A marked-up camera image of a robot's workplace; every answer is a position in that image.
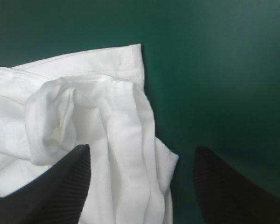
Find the dark green wall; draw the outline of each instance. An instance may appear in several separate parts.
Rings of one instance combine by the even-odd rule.
[[[174,224],[202,224],[196,145],[280,196],[280,0],[0,0],[0,66],[142,43]]]

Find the fabric fold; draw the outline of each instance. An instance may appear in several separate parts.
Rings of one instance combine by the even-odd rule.
[[[80,224],[172,223],[178,156],[155,137],[143,83],[139,44],[0,68],[0,196],[90,144]]]

